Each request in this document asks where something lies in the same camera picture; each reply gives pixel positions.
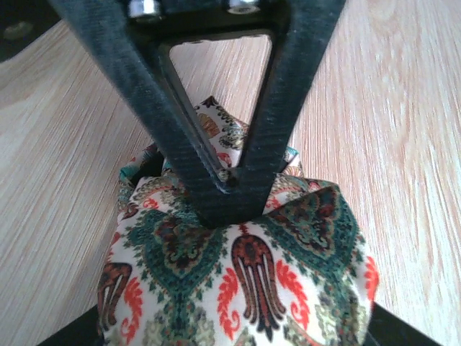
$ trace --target metal screw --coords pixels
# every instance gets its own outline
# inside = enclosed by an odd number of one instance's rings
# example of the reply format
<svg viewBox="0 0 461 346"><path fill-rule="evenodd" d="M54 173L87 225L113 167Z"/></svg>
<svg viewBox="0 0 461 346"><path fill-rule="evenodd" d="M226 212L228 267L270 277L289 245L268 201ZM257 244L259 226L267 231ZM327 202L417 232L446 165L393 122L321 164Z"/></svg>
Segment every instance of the metal screw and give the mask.
<svg viewBox="0 0 461 346"><path fill-rule="evenodd" d="M161 18L161 4L158 0L130 0L130 18L140 22L152 22Z"/></svg>
<svg viewBox="0 0 461 346"><path fill-rule="evenodd" d="M231 14L251 14L260 10L260 0L228 0L228 12Z"/></svg>

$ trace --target triangular bracket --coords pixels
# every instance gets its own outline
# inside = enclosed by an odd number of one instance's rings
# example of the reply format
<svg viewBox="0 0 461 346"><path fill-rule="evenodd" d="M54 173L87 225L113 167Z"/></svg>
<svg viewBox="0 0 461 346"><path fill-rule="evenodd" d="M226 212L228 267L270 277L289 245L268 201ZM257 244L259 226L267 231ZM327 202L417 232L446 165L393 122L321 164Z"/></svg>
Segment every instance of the triangular bracket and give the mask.
<svg viewBox="0 0 461 346"><path fill-rule="evenodd" d="M218 0L163 1L133 23L115 0L50 0L148 129L209 226L260 216L345 0L266 0L231 14ZM238 167L225 169L169 58L175 45L268 35L272 51Z"/></svg>

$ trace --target black base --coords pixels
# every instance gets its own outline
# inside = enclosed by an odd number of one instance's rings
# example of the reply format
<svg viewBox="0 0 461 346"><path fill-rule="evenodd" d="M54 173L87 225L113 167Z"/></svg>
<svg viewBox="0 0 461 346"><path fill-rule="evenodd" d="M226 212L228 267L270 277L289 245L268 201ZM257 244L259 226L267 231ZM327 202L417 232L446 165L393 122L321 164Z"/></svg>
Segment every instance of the black base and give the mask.
<svg viewBox="0 0 461 346"><path fill-rule="evenodd" d="M96 306L38 346L102 346ZM407 323L375 305L364 346L439 346Z"/></svg>

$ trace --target wood grain surface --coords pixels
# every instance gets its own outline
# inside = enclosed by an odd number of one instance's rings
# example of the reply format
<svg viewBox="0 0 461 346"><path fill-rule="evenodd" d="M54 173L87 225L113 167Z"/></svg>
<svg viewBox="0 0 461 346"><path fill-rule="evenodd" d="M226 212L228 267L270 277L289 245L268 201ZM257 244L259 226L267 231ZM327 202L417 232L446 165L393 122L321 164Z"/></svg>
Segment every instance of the wood grain surface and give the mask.
<svg viewBox="0 0 461 346"><path fill-rule="evenodd" d="M265 39L175 48L193 102L248 120ZM461 345L461 6L350 0L292 144L338 182L377 301ZM0 340L33 346L96 303L118 169L149 138L67 26L0 65Z"/></svg>

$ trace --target paisley fabric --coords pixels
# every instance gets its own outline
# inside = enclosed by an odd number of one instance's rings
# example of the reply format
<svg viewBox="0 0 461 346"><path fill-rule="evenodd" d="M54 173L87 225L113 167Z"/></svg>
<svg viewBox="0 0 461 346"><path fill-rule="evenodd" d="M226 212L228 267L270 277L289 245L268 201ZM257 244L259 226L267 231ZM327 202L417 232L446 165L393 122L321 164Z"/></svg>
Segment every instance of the paisley fabric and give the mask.
<svg viewBox="0 0 461 346"><path fill-rule="evenodd" d="M224 167L248 127L213 97L197 116ZM260 217L200 225L187 191L153 144L120 174L118 227L98 289L108 345L361 345L378 284L338 186L303 178L288 148Z"/></svg>

